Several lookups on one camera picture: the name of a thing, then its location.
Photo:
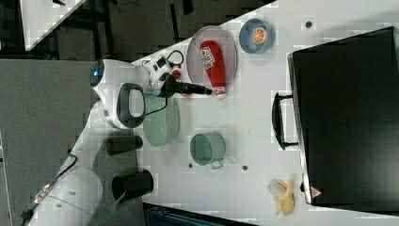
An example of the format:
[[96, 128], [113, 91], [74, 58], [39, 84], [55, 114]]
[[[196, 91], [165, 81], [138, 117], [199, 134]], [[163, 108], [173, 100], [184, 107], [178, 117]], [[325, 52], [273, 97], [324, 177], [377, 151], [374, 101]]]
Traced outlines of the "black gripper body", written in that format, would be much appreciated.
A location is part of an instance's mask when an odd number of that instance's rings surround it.
[[170, 74], [163, 74], [160, 77], [160, 81], [162, 82], [162, 87], [159, 96], [163, 98], [171, 97], [174, 94], [173, 86], [176, 83], [175, 77]]

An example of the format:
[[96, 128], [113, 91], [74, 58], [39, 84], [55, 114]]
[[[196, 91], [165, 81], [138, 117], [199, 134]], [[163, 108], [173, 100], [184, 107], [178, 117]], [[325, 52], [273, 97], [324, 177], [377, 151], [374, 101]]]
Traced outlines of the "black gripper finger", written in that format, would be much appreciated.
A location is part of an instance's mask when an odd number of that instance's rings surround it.
[[202, 95], [211, 95], [212, 90], [207, 89], [204, 86], [196, 85], [196, 84], [188, 84], [188, 83], [178, 83], [177, 84], [177, 91], [179, 93], [185, 93], [185, 94], [202, 94]]

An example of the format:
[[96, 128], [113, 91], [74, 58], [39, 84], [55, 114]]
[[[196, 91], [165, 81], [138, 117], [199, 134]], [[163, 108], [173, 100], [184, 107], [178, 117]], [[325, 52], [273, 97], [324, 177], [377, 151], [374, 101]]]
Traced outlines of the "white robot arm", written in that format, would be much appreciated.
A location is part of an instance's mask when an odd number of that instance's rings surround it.
[[174, 64], [164, 56], [140, 66], [115, 59], [98, 61], [89, 84], [99, 96], [88, 121], [57, 175], [22, 213], [21, 226], [87, 226], [103, 195], [94, 160], [114, 132], [138, 127], [149, 115], [146, 98], [170, 98], [175, 93], [213, 93], [201, 85], [178, 82]]

